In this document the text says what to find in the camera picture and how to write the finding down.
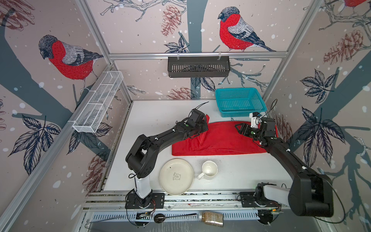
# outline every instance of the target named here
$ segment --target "bird head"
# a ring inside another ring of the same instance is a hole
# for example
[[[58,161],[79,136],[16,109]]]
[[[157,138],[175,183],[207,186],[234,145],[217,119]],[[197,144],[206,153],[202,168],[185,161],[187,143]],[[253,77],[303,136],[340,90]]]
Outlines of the bird head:
[[[240,11],[237,9],[237,7],[230,6],[230,7],[224,8],[219,14],[218,19],[222,20],[224,23],[229,18],[229,16],[233,14],[240,14]]]
[[[52,46],[57,41],[58,39],[52,35],[46,35],[41,38],[41,40],[39,41],[39,49],[40,49],[40,54],[43,57],[43,59],[54,58]]]

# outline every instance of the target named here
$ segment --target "mug handle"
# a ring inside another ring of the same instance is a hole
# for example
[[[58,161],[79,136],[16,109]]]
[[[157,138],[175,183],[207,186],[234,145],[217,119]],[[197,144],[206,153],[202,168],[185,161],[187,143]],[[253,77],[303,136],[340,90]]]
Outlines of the mug handle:
[[[201,180],[202,178],[204,178],[204,173],[202,172],[200,175],[197,176],[197,179]]]

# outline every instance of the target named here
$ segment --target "white wire basket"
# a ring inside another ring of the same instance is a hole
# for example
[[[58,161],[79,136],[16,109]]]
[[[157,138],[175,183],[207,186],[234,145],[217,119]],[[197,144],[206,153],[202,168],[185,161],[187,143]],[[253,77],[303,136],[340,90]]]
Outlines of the white wire basket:
[[[95,133],[97,131],[123,78],[120,71],[107,72],[73,124],[72,127],[77,132]]]

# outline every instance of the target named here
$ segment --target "blue basket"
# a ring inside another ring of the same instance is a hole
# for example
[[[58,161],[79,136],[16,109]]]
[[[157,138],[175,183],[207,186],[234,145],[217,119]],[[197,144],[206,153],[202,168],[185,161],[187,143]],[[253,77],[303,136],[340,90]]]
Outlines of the blue basket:
[[[222,117],[248,117],[250,113],[267,110],[255,88],[217,89],[215,96]]]

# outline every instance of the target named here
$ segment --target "black metal basket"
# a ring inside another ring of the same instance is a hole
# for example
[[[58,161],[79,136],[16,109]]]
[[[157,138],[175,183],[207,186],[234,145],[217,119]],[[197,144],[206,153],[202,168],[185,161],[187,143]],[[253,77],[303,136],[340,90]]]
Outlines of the black metal basket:
[[[168,58],[169,77],[226,77],[231,67],[229,56],[181,56]]]

